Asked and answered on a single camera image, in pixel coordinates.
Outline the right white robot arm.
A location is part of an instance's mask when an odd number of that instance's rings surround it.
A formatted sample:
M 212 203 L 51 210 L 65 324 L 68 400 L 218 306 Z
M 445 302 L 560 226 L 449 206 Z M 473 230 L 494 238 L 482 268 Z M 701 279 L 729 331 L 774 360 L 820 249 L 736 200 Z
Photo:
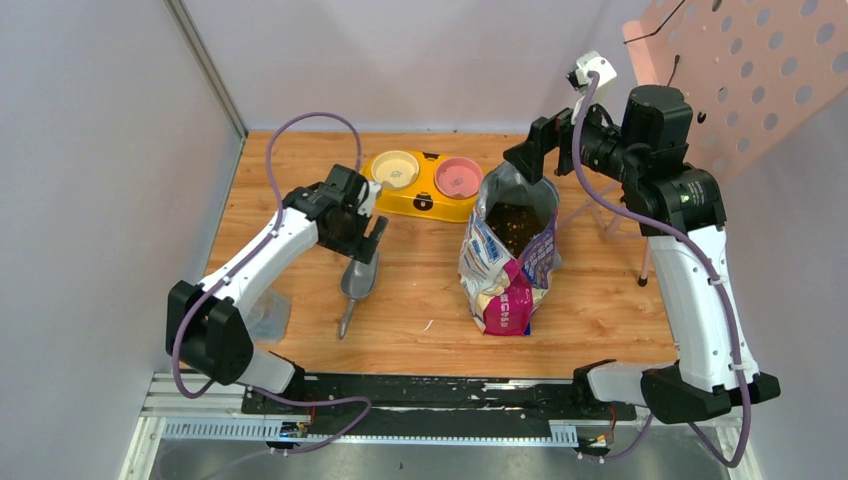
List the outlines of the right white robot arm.
M 694 423 L 777 398 L 737 317 L 726 263 L 726 213 L 716 179 L 686 162 L 692 107 L 670 86 L 643 85 L 620 125 L 600 105 L 541 117 L 503 157 L 531 182 L 559 154 L 556 174 L 592 170 L 623 191 L 619 215 L 638 221 L 653 261 L 677 351 L 669 364 L 603 360 L 574 372 L 571 403 L 596 417 L 612 402 L 638 405 L 666 424 Z

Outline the pet food bag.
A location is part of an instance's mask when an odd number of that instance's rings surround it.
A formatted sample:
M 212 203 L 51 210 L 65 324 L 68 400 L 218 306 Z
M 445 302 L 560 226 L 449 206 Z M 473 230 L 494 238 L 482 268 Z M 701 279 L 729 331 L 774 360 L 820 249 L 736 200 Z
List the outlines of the pet food bag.
M 531 206 L 545 224 L 518 258 L 486 224 L 496 203 Z M 551 288 L 554 270 L 561 266 L 556 245 L 559 203 L 558 189 L 548 178 L 530 184 L 509 163 L 484 176 L 466 225 L 458 266 L 469 312 L 482 333 L 531 333 L 531 319 Z

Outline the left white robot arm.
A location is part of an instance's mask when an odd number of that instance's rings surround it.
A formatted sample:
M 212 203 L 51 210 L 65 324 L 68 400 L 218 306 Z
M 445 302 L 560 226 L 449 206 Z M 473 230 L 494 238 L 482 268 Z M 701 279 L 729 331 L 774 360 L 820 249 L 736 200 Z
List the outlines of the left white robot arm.
M 165 351 L 220 385 L 267 391 L 283 413 L 298 411 L 306 386 L 296 365 L 261 347 L 245 319 L 262 294 L 301 254 L 318 245 L 372 261 L 388 220 L 373 214 L 380 183 L 342 165 L 326 180 L 285 195 L 278 212 L 230 261 L 195 284 L 177 282 L 167 297 Z

